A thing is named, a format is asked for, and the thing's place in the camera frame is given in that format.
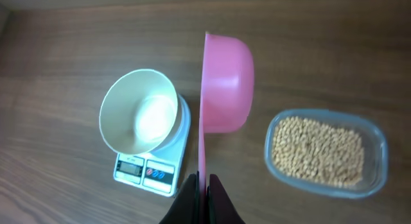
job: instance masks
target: wooden table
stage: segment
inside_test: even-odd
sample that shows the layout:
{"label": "wooden table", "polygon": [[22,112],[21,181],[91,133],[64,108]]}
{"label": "wooden table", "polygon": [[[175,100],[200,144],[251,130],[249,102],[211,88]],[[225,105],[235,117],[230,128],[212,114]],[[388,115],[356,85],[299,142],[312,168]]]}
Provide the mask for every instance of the wooden table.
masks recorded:
{"label": "wooden table", "polygon": [[[0,223],[158,223],[173,199],[113,180],[98,112],[120,76],[164,72],[191,108],[182,174],[194,173],[205,31],[254,55],[248,121],[205,138],[208,173],[246,223],[411,222],[410,1],[266,0],[14,13],[0,39]],[[265,135],[288,108],[374,121],[389,143],[385,187],[344,200],[276,180]]]}

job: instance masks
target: kitchen scale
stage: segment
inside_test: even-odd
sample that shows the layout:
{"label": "kitchen scale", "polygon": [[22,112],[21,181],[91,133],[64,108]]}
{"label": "kitchen scale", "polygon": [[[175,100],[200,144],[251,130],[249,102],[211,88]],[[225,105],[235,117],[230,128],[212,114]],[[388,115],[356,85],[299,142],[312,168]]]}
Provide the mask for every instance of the kitchen scale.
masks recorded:
{"label": "kitchen scale", "polygon": [[179,95],[175,124],[167,138],[148,153],[119,153],[114,166],[114,179],[159,195],[173,196],[177,190],[190,123],[189,107]]}

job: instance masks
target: pink bowl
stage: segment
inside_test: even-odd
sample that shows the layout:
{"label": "pink bowl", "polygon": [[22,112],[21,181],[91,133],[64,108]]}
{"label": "pink bowl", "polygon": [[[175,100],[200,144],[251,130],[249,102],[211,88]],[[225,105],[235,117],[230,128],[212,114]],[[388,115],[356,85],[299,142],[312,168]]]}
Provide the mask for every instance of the pink bowl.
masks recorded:
{"label": "pink bowl", "polygon": [[240,40],[206,34],[198,129],[200,221],[206,195],[204,133],[226,133],[247,120],[254,92],[254,65],[248,47]]}

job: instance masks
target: clear plastic container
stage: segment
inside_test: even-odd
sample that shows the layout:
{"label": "clear plastic container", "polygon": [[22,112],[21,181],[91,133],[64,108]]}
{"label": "clear plastic container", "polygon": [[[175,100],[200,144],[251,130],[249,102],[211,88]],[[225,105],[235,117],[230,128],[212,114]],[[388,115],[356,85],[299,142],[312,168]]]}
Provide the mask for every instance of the clear plastic container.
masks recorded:
{"label": "clear plastic container", "polygon": [[[334,187],[289,177],[280,172],[272,162],[273,134],[280,120],[293,116],[314,119],[359,133],[365,150],[363,179],[351,187]],[[387,181],[388,146],[381,130],[366,119],[325,109],[292,109],[280,112],[271,121],[265,140],[265,163],[275,177],[296,188],[339,198],[364,198],[379,191]]]}

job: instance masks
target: blue button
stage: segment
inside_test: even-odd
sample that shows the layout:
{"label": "blue button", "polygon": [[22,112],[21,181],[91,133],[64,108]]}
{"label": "blue button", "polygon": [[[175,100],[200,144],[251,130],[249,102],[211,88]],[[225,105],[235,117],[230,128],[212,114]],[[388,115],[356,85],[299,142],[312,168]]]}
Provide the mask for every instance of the blue button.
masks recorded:
{"label": "blue button", "polygon": [[165,176],[164,172],[159,173],[159,178],[162,179]]}
{"label": "blue button", "polygon": [[153,176],[153,177],[156,177],[158,174],[159,174],[159,172],[158,172],[157,170],[154,170],[152,176]]}

